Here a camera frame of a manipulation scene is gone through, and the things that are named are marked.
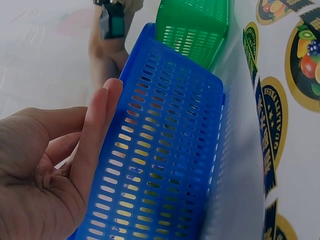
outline sticker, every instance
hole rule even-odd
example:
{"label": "sticker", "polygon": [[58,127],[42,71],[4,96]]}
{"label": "sticker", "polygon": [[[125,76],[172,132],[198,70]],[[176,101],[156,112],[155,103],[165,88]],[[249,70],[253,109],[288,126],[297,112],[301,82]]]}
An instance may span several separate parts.
{"label": "sticker", "polygon": [[320,112],[320,7],[300,16],[285,54],[285,76],[294,99]]}
{"label": "sticker", "polygon": [[277,186],[276,170],[286,143],[288,101],[281,83],[274,77],[258,79],[255,92],[264,165],[264,194]]}
{"label": "sticker", "polygon": [[264,213],[264,240],[298,240],[291,224],[278,214],[278,200],[275,200]]}
{"label": "sticker", "polygon": [[270,25],[311,4],[312,0],[258,0],[255,16],[259,24]]}
{"label": "sticker", "polygon": [[250,22],[243,30],[242,43],[251,75],[252,87],[254,88],[258,73],[257,61],[259,52],[259,30],[254,22]]}

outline white surface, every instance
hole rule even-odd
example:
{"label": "white surface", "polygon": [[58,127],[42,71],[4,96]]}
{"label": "white surface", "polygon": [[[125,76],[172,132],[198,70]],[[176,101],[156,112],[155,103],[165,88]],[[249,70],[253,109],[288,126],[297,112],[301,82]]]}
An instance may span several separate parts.
{"label": "white surface", "polygon": [[[145,1],[136,14],[128,51],[145,23],[155,21],[159,2]],[[88,60],[92,18],[93,4],[87,0],[0,2],[0,118],[26,107],[88,103],[93,92]]]}

